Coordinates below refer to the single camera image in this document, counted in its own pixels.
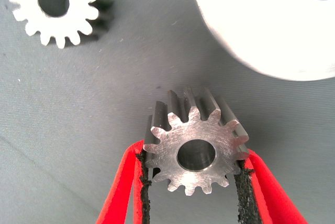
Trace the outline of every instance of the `metal gear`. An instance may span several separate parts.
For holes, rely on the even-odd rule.
[[[223,98],[213,98],[208,89],[194,97],[192,89],[184,90],[184,98],[168,92],[165,104],[157,101],[149,117],[144,150],[146,166],[159,168],[154,182],[170,180],[169,191],[185,186],[192,195],[200,186],[205,194],[216,182],[226,187],[226,174],[239,174],[236,160],[245,160],[249,137]]]
[[[37,31],[41,33],[41,43],[47,45],[50,37],[55,37],[58,48],[65,46],[65,37],[68,37],[74,45],[80,43],[78,31],[85,35],[93,32],[88,20],[95,20],[99,11],[89,5],[95,0],[69,0],[69,8],[61,17],[51,17],[46,14],[39,5],[38,0],[10,0],[20,7],[13,11],[17,21],[28,20],[26,32],[29,36]]]

